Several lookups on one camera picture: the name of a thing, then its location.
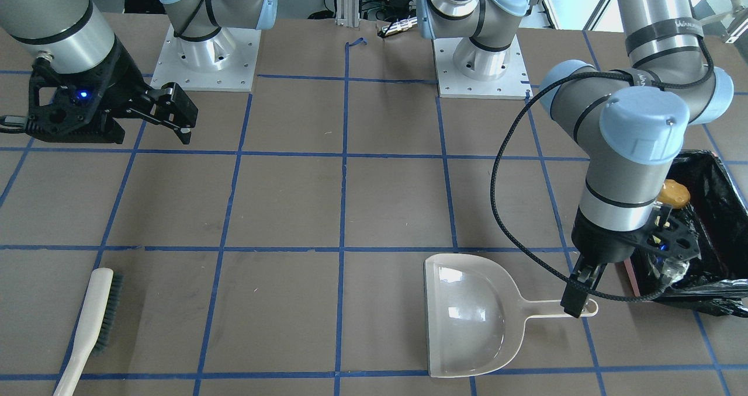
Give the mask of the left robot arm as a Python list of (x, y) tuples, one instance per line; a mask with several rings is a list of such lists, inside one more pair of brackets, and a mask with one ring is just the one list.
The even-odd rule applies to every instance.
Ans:
[[(714, 65), (702, 21), (690, 0), (618, 0), (630, 68), (599, 71), (579, 60), (556, 64), (516, 116), (494, 159), (489, 199), (503, 234), (549, 273), (566, 282), (558, 309), (540, 317), (585, 317), (590, 296), (625, 301), (596, 287), (607, 265), (636, 251), (687, 262), (697, 245), (657, 204), (687, 127), (721, 117), (732, 103), (729, 74)], [(588, 155), (588, 170), (572, 230), (580, 255), (569, 275), (559, 273), (508, 231), (497, 210), (499, 164), (515, 128), (540, 102)]]

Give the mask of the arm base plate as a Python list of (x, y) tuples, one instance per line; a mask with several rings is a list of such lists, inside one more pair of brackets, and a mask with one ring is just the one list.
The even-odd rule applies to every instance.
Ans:
[(516, 37), (500, 52), (479, 49), (470, 39), (435, 39), (432, 45), (442, 98), (524, 100), (531, 95)]
[(251, 92), (262, 31), (222, 28), (213, 39), (177, 39), (169, 27), (150, 85), (176, 82), (185, 92)]

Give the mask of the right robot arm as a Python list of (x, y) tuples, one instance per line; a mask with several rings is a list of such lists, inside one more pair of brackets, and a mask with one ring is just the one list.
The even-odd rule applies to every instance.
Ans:
[[(160, 0), (177, 55), (199, 73), (232, 66), (230, 29), (268, 30), (278, 0)], [(114, 143), (119, 119), (142, 119), (190, 143), (198, 107), (185, 80), (147, 85), (93, 0), (2, 0), (2, 29), (34, 58), (25, 116), (2, 116), (3, 134), (47, 143)]]

